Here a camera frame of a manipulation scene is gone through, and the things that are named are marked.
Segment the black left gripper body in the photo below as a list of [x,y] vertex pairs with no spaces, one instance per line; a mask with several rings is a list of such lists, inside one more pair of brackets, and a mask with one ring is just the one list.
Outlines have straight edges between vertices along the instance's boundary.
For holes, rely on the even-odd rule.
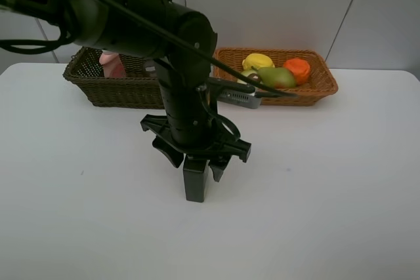
[[154,66],[166,115],[145,116],[142,129],[152,131],[179,153],[207,160],[237,156],[246,162],[251,144],[240,139],[239,130],[217,113],[216,105],[208,103],[210,63],[174,68],[155,60]]

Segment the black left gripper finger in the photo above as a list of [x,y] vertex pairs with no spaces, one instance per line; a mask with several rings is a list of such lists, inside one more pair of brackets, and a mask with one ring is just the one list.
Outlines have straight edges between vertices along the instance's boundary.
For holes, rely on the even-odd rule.
[[167,142],[159,137],[155,137],[152,142],[152,146],[160,151],[174,168],[179,168],[184,161],[184,154],[171,147]]
[[210,160],[209,167],[213,172],[213,180],[215,182],[220,182],[230,160],[231,157],[218,157],[216,159]]

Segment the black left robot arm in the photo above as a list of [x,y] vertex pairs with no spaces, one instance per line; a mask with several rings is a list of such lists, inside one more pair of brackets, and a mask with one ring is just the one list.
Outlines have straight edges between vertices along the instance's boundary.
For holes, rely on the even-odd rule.
[[152,60],[165,115],[140,124],[187,182],[203,182],[207,169],[220,180],[233,156],[247,161],[250,144],[217,112],[223,87],[210,77],[217,34],[202,13],[172,0],[1,0],[1,7],[60,30],[54,41],[4,39],[4,50],[41,54],[75,43]]

